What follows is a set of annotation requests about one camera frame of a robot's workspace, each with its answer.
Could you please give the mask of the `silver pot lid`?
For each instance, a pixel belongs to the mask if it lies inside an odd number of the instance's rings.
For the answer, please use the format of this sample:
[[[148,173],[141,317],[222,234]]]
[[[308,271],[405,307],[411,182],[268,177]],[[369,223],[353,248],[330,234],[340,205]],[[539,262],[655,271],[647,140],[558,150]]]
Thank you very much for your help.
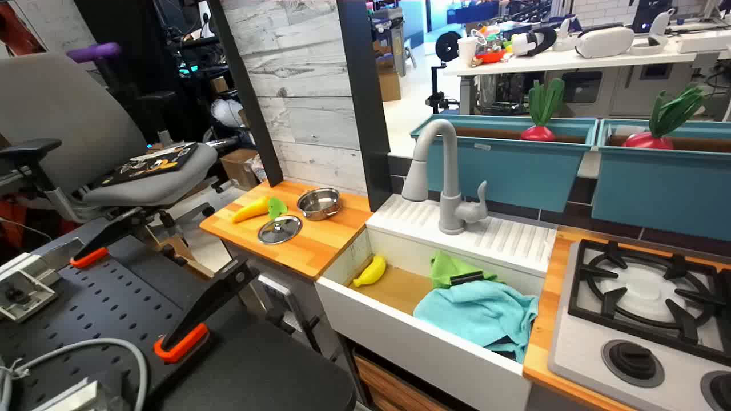
[[[280,214],[258,229],[263,245],[279,245],[293,239],[302,230],[302,220],[295,214]]]

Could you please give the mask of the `silver pot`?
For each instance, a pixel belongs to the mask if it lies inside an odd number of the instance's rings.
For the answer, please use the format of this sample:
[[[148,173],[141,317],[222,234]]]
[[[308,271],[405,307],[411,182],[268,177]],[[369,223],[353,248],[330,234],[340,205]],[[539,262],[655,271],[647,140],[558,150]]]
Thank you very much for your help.
[[[308,189],[296,198],[296,209],[306,220],[330,220],[340,212],[340,193]]]

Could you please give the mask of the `yellow toy banana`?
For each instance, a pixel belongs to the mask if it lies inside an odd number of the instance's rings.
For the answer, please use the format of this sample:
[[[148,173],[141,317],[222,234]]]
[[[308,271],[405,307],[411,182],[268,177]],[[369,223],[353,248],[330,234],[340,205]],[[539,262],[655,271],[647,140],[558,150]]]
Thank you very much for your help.
[[[376,284],[383,274],[385,274],[385,258],[383,255],[374,255],[364,269],[361,274],[351,280],[353,287],[364,287],[364,286],[373,286]]]

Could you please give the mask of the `grey faucet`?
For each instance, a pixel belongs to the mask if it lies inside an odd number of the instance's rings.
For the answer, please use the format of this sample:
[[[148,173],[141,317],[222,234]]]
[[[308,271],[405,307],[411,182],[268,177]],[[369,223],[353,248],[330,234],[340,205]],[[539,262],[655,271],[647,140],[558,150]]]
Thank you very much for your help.
[[[457,159],[457,131],[446,118],[429,121],[414,147],[414,158],[403,185],[403,196],[406,201],[427,198],[427,170],[429,170],[429,147],[433,140],[443,140],[443,185],[439,198],[439,230],[446,236],[460,236],[470,223],[486,218],[486,182],[478,185],[478,201],[464,204],[460,189],[460,159]]]

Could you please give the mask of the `white sink basin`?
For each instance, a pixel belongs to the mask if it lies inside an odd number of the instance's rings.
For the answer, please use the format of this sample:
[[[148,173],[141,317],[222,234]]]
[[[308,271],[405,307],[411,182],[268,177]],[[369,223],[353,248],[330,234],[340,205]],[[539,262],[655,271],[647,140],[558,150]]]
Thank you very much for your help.
[[[331,328],[478,411],[524,411],[524,359],[558,230],[486,218],[439,230],[390,196],[317,279]]]

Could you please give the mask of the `yellow toy corn green husk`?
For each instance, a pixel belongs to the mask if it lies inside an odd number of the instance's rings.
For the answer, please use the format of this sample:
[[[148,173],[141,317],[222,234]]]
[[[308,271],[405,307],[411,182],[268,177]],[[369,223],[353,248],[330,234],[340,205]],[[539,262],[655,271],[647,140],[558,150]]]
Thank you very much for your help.
[[[246,220],[253,220],[253,218],[263,218],[268,214],[269,220],[277,220],[285,212],[285,204],[277,196],[261,196],[252,204],[246,204],[245,209],[239,209],[231,222],[232,223],[239,223],[239,222],[246,222]]]

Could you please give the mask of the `green cloth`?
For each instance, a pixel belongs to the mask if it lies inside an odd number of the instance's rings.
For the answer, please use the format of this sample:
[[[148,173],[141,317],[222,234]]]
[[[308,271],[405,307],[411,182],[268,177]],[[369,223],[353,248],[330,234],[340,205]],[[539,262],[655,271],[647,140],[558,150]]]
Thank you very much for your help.
[[[496,274],[489,274],[451,253],[433,253],[429,258],[429,277],[436,287],[452,287],[470,280],[496,280]]]

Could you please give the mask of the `teal cloth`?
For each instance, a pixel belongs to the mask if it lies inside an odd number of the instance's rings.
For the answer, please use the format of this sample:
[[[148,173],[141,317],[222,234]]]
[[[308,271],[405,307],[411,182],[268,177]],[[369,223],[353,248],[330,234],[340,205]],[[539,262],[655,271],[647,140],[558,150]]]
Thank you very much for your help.
[[[524,295],[499,280],[470,280],[433,287],[414,309],[414,316],[472,344],[525,359],[533,322],[539,314],[535,295]]]

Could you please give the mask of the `left teal planter box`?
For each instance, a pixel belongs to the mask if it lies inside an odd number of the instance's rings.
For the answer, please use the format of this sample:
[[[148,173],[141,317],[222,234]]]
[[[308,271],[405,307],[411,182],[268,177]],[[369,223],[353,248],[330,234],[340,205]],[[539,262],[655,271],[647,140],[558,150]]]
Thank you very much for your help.
[[[583,156],[594,147],[594,116],[552,116],[552,142],[524,142],[528,116],[441,111],[457,131],[460,189],[486,182],[492,204],[561,212]]]

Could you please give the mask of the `teal planter box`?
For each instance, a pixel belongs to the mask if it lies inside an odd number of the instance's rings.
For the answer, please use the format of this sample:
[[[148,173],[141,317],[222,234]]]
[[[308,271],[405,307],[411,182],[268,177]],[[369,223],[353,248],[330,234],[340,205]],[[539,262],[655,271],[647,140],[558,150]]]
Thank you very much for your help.
[[[594,147],[594,116],[552,116],[552,142],[524,142],[528,116],[441,111],[457,131],[460,189],[486,182],[492,204],[561,212],[583,156]]]
[[[672,150],[632,149],[624,140],[642,118],[604,118],[592,218],[709,239],[731,239],[731,125],[687,121]]]

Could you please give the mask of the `left toy radish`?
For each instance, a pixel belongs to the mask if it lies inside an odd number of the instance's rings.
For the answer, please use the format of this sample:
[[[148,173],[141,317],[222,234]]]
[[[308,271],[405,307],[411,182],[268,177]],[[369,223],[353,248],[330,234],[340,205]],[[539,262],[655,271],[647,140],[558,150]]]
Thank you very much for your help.
[[[552,142],[556,135],[548,121],[560,111],[565,104],[565,80],[552,77],[548,82],[535,82],[528,92],[529,125],[520,132],[525,142]]]

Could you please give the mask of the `toy radish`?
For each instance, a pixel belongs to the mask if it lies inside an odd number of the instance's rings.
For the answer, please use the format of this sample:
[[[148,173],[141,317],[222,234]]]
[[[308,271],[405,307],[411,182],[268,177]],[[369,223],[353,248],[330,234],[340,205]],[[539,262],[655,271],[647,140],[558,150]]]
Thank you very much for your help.
[[[672,150],[669,135],[696,115],[705,97],[696,85],[690,85],[678,97],[668,99],[661,93],[649,115],[649,124],[642,132],[625,138],[628,149],[658,149]]]
[[[552,77],[548,82],[535,82],[528,92],[529,125],[520,132],[525,142],[552,142],[556,135],[548,121],[560,111],[565,104],[565,80]]]

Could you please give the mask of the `near black orange clamp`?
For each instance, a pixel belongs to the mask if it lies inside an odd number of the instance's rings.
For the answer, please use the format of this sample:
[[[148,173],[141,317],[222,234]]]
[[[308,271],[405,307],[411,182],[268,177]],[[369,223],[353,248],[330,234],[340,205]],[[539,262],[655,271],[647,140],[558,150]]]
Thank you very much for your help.
[[[190,356],[210,335],[205,320],[215,316],[229,300],[237,296],[239,291],[252,284],[252,279],[253,271],[245,258],[226,262],[215,274],[213,284],[179,320],[179,325],[154,343],[154,355],[167,365],[180,364],[184,356]]]

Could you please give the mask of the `black orange clamp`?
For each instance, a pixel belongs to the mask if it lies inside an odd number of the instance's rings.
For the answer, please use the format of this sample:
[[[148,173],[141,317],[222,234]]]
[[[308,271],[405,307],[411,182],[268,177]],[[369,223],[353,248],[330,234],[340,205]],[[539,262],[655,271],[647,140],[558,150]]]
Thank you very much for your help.
[[[109,246],[132,236],[138,229],[147,223],[147,212],[141,209],[128,211],[111,222],[107,222],[81,252],[69,258],[69,264],[75,269],[89,269],[95,262],[109,255]]]
[[[226,262],[215,274],[213,284],[179,320],[179,325],[154,343],[154,355],[167,365],[180,364],[184,356],[190,356],[210,335],[205,320],[215,316],[229,300],[237,296],[239,291],[252,284],[252,279],[253,271],[245,258]]]

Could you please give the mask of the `far black orange clamp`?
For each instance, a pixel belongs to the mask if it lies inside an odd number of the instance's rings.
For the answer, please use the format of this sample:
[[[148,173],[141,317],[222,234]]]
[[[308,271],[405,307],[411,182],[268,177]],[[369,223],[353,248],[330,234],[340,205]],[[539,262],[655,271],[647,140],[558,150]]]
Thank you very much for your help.
[[[75,269],[89,269],[95,262],[109,255],[109,246],[132,236],[138,229],[147,223],[147,212],[141,209],[128,211],[111,222],[107,222],[81,252],[69,258],[69,264]]]

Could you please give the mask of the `white background table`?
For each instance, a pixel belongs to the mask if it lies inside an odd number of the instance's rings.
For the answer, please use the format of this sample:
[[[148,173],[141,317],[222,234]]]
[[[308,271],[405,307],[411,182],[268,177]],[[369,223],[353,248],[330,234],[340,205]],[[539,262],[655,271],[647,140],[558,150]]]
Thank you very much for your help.
[[[469,101],[470,97],[469,82],[481,76],[690,64],[700,54],[718,54],[719,60],[726,60],[729,52],[731,52],[731,30],[709,30],[709,33],[669,37],[661,46],[652,46],[649,41],[637,40],[625,52],[609,54],[609,58],[583,58],[576,49],[547,51],[535,58],[508,54],[496,64],[481,64],[481,67],[452,61],[446,68],[446,74],[457,76],[461,80],[461,101]]]

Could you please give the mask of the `toy gas stove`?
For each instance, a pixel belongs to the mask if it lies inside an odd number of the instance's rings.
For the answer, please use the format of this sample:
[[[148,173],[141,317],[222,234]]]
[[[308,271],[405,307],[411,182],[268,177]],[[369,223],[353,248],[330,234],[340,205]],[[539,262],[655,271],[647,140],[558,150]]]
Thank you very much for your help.
[[[548,368],[639,411],[731,411],[731,274],[576,242]]]

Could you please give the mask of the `right teal planter box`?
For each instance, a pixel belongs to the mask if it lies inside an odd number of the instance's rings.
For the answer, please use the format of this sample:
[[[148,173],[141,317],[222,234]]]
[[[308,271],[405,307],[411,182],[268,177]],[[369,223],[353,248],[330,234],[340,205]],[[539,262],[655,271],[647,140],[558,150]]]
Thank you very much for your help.
[[[642,118],[604,118],[592,218],[709,239],[731,239],[731,125],[687,121],[672,150],[632,149],[624,140]]]

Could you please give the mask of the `grey office chair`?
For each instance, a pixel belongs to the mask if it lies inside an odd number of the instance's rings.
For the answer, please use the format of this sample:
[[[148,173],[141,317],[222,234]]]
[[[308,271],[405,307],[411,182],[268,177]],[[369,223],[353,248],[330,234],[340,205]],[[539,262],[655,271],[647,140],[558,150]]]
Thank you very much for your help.
[[[70,222],[111,209],[179,204],[216,162],[216,150],[192,142],[192,156],[168,172],[103,185],[103,179],[147,153],[147,140],[124,105],[67,54],[37,52],[0,61],[2,158],[28,170],[28,180]]]

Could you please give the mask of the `right toy radish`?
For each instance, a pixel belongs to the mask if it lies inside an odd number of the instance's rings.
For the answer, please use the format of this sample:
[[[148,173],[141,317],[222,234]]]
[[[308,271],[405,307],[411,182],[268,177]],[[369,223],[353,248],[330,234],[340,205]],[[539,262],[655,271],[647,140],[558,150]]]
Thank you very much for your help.
[[[649,115],[649,124],[642,132],[625,138],[628,149],[658,149],[672,150],[669,135],[696,115],[705,97],[696,85],[690,85],[678,97],[668,99],[661,93]]]

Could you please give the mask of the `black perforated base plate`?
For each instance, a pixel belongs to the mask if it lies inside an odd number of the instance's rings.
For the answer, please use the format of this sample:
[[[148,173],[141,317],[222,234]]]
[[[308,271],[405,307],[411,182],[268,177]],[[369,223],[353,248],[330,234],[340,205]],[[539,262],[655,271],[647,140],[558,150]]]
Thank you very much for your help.
[[[6,411],[31,411],[81,381],[103,378],[118,384],[114,391],[124,406],[144,406],[207,351],[210,335],[174,365],[154,355],[154,343],[187,311],[175,293],[198,287],[180,264],[167,258],[104,258],[89,269],[67,264],[58,277],[45,307],[23,322],[2,325],[5,365],[29,364],[19,379],[10,378]]]

